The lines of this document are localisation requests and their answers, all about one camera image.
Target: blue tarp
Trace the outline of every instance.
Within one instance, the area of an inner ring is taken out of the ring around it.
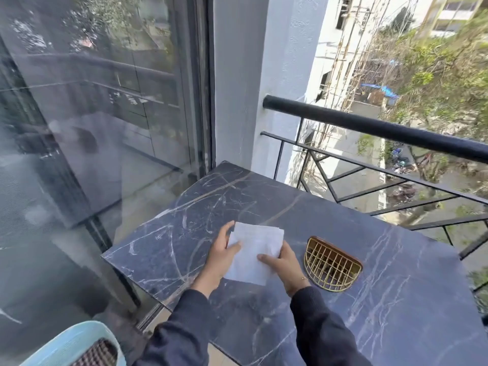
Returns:
[[[363,87],[363,86],[372,87],[372,88],[380,88],[381,87],[381,91],[383,91],[385,93],[385,96],[387,98],[393,98],[393,99],[399,98],[399,96],[396,93],[394,93],[393,91],[391,91],[388,88],[388,86],[379,86],[379,85],[373,85],[371,83],[362,83],[361,87]]]

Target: gold wire basket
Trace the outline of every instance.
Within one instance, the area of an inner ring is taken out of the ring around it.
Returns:
[[[358,259],[316,236],[308,239],[303,261],[308,277],[329,291],[347,289],[363,270]]]

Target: white paper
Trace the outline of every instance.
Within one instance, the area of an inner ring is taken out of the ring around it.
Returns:
[[[235,255],[234,261],[224,278],[257,285],[266,285],[273,274],[271,268],[258,261],[258,254],[267,254],[277,258],[283,245],[284,231],[278,227],[258,226],[236,222],[230,233],[229,244],[238,241],[242,248]]]

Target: black marble surface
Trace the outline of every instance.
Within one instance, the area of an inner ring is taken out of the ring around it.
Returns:
[[[311,235],[363,262],[351,288],[321,293],[375,366],[488,363],[488,339],[454,248],[228,162],[104,258],[172,309],[230,220],[284,229],[300,262]],[[239,364],[303,364],[277,277],[266,287],[223,279],[210,302],[211,342]]]

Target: dark blue sleeve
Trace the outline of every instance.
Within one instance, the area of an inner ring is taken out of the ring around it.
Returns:
[[[205,295],[186,290],[168,320],[156,326],[142,356],[133,366],[207,365],[213,317]]]
[[[307,366],[371,366],[341,317],[327,308],[319,289],[300,289],[290,308],[297,327],[298,351]]]

